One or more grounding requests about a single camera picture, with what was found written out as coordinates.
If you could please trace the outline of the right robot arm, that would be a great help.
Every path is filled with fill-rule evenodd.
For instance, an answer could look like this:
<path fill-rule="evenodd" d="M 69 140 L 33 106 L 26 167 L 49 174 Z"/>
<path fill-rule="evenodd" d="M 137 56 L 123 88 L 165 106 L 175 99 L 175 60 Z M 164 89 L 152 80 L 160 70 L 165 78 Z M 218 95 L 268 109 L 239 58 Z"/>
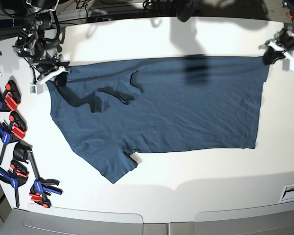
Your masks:
<path fill-rule="evenodd" d="M 21 7 L 25 13 L 18 16 L 8 13 L 0 0 L 0 10 L 22 23 L 13 50 L 25 59 L 34 72 L 39 72 L 39 76 L 33 79 L 35 85 L 51 80 L 56 86 L 64 87 L 67 74 L 71 72 L 70 62 L 60 54 L 65 30 L 60 27 L 56 14 L 58 4 L 57 0 L 22 0 Z"/>

